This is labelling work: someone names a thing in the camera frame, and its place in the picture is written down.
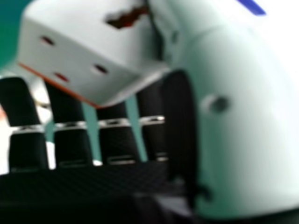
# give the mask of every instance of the green background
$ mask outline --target green background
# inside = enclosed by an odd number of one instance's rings
[[[16,55],[21,14],[31,0],[0,0],[0,68],[10,62]],[[98,140],[98,127],[95,110],[82,104],[88,124],[94,159],[101,160]],[[128,114],[136,136],[138,148],[143,161],[147,160],[138,125],[138,109],[135,96],[127,100]],[[47,140],[53,141],[53,122],[46,127]]]

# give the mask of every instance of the orange strip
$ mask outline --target orange strip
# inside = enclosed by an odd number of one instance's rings
[[[60,85],[60,84],[54,82],[53,80],[49,79],[49,78],[46,77],[45,75],[43,75],[43,74],[41,74],[41,73],[39,73],[39,72],[37,72],[37,71],[35,71],[35,70],[33,70],[32,68],[30,68],[30,67],[28,67],[28,66],[26,66],[26,65],[24,65],[24,64],[22,64],[22,63],[19,63],[19,66],[21,66],[22,68],[24,68],[24,69],[26,69],[26,70],[32,72],[32,73],[35,74],[35,75],[41,77],[41,78],[44,79],[47,83],[50,83],[51,85],[53,85],[53,86],[57,87],[58,89],[60,89],[60,90],[62,90],[62,91],[64,91],[64,92],[66,92],[67,94],[73,96],[74,98],[76,98],[76,99],[78,99],[78,100],[81,100],[81,101],[84,101],[84,102],[88,103],[89,105],[93,106],[93,107],[96,108],[96,109],[100,109],[100,108],[102,108],[102,106],[98,106],[98,105],[92,103],[91,101],[89,101],[88,99],[84,98],[83,96],[80,96],[80,95],[76,94],[75,92],[73,92],[73,91],[71,91],[71,90],[65,88],[64,86],[62,86],[62,85]]]

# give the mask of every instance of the white plastic casing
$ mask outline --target white plastic casing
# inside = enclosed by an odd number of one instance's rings
[[[212,194],[211,201],[198,195],[196,212],[209,219],[299,207],[299,97],[290,73],[298,66],[288,67],[286,58],[275,55],[286,56],[281,49],[290,40],[287,34],[277,39],[279,27],[288,22],[280,10],[287,14],[294,5],[276,0],[281,7],[268,10],[273,1],[255,0],[263,3],[265,16],[237,0],[149,1],[166,43],[165,60],[171,69],[186,71],[193,87],[197,181]],[[275,43],[281,47],[274,49]],[[216,97],[229,101],[226,111],[211,110]]]
[[[166,68],[157,60],[148,15],[127,28],[106,23],[142,5],[143,0],[33,1],[23,14],[19,64],[95,107],[116,104]]]

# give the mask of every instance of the robotic arm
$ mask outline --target robotic arm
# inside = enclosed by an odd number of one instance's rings
[[[265,14],[252,0],[37,0],[19,64],[96,108],[164,78],[171,178],[195,213],[270,215],[299,206],[299,101],[248,25]]]

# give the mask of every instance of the blue marker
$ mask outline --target blue marker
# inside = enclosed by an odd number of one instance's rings
[[[253,0],[238,0],[238,2],[244,5],[254,15],[266,15],[266,12]]]

